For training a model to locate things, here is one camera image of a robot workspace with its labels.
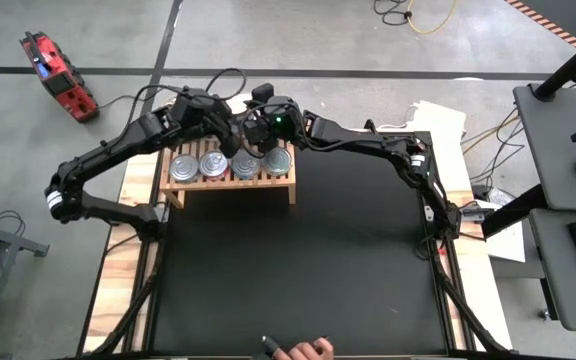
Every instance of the metal can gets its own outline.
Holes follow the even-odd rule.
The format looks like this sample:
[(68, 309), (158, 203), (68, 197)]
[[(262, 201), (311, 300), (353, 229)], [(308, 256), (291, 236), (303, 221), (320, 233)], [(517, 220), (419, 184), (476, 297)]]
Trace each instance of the metal can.
[(168, 171), (176, 182), (190, 184), (199, 178), (199, 162), (192, 155), (179, 155), (172, 160)]
[(228, 159), (219, 150), (210, 150), (199, 159), (199, 171), (207, 180), (220, 180), (228, 172)]
[(261, 160), (256, 159), (245, 150), (239, 150), (230, 164), (232, 171), (242, 180), (252, 180), (261, 171)]
[(266, 173), (271, 176), (285, 175), (292, 166), (292, 156), (288, 150), (276, 147), (266, 153), (261, 164)]

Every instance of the yellow cable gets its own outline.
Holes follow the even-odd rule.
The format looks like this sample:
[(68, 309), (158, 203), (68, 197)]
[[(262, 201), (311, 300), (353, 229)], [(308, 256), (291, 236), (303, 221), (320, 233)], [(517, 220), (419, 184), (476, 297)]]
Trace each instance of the yellow cable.
[[(412, 4), (414, 4), (414, 3), (415, 3), (415, 0), (410, 0), (410, 3), (408, 4), (408, 12), (411, 12), (410, 9), (412, 9)], [(422, 30), (417, 29), (417, 27), (415, 26), (415, 24), (412, 23), (412, 16), (410, 16), (410, 17), (408, 18), (408, 24), (410, 24), (410, 27), (411, 27), (415, 32), (417, 32), (417, 33), (419, 33), (419, 34), (423, 34), (423, 35), (432, 34), (432, 33), (434, 33), (435, 31), (441, 29), (441, 28), (448, 22), (448, 19), (450, 19), (450, 18), (452, 17), (452, 14), (455, 13), (455, 7), (456, 7), (456, 5), (457, 5), (457, 0), (453, 0), (453, 1), (452, 1), (452, 7), (450, 8), (450, 13), (448, 13), (448, 16), (444, 19), (444, 21), (441, 22), (441, 24), (439, 24), (439, 26), (437, 26), (436, 28), (434, 28), (434, 29), (432, 29), (432, 30), (422, 31)]]
[(492, 136), (492, 134), (496, 133), (497, 130), (503, 129), (503, 128), (505, 128), (506, 126), (512, 124), (513, 122), (515, 122), (515, 121), (517, 121), (517, 120), (519, 120), (519, 115), (517, 115), (517, 116), (513, 117), (512, 119), (508, 120), (508, 122), (505, 123), (505, 124), (503, 124), (501, 127), (497, 128), (497, 129), (492, 129), (492, 130), (490, 130), (490, 132), (489, 132), (488, 134), (486, 134), (486, 136), (484, 136), (484, 137), (482, 137), (481, 139), (475, 141), (475, 142), (474, 142), (472, 145), (470, 145), (466, 150), (464, 150), (464, 155), (466, 155), (466, 153), (467, 153), (468, 151), (470, 151), (472, 148), (474, 148), (475, 146), (477, 146), (477, 144), (479, 144), (480, 142), (486, 140), (486, 138)]

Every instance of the robotic arm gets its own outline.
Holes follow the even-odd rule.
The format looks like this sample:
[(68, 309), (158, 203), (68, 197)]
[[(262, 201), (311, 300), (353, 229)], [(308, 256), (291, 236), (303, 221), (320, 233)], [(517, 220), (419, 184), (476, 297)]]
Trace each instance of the robotic arm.
[(408, 186), (417, 189), (434, 212), (435, 231), (448, 239), (459, 235), (460, 213), (449, 202), (432, 166), (430, 139), (422, 134), (355, 132), (309, 111), (285, 96), (275, 96), (272, 85), (253, 90), (244, 117), (233, 116), (225, 99), (201, 89), (169, 88), (178, 93), (174, 106), (146, 113), (128, 124), (111, 141), (62, 163), (44, 191), (53, 218), (68, 223), (80, 218), (128, 223), (142, 241), (161, 237), (162, 225), (147, 204), (128, 206), (88, 195), (86, 181), (138, 154), (150, 154), (204, 136), (214, 135), (220, 150), (232, 157), (242, 146), (243, 134), (233, 133), (237, 121), (245, 138), (263, 153), (277, 146), (278, 139), (299, 149), (345, 150), (387, 159)]
[(128, 223), (142, 241), (162, 235), (162, 226), (148, 204), (128, 206), (90, 196), (83, 190), (86, 181), (138, 154), (150, 154), (165, 147), (215, 135), (227, 156), (237, 151), (238, 143), (226, 119), (231, 115), (224, 101), (213, 99), (199, 89), (179, 92), (174, 108), (162, 107), (129, 123), (111, 141), (59, 165), (44, 190), (52, 217), (63, 224), (80, 218)]

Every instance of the human hand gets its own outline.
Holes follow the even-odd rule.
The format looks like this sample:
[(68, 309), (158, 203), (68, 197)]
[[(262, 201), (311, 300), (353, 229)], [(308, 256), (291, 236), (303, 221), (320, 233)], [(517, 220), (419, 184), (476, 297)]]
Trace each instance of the human hand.
[(299, 343), (288, 351), (288, 354), (277, 349), (273, 355), (275, 360), (333, 360), (333, 357), (332, 344), (323, 337), (315, 340), (312, 345), (307, 342)]

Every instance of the striped warning tape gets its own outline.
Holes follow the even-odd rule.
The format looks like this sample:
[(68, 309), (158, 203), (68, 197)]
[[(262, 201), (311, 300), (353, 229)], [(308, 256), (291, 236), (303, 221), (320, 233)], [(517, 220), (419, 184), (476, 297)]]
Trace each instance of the striped warning tape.
[(535, 21), (537, 24), (545, 27), (546, 29), (548, 29), (551, 33), (559, 36), (561, 39), (563, 39), (565, 42), (569, 43), (570, 45), (574, 46), (576, 48), (576, 37), (570, 35), (569, 33), (565, 32), (564, 29), (560, 28), (559, 26), (557, 26), (557, 24), (555, 24), (554, 22), (546, 19), (545, 17), (537, 14), (536, 11), (532, 10), (530, 7), (524, 5), (521, 1), (519, 0), (505, 0), (508, 4), (510, 4), (512, 7), (514, 7), (515, 9), (521, 11), (524, 15), (528, 16), (529, 18), (531, 18), (533, 21)]

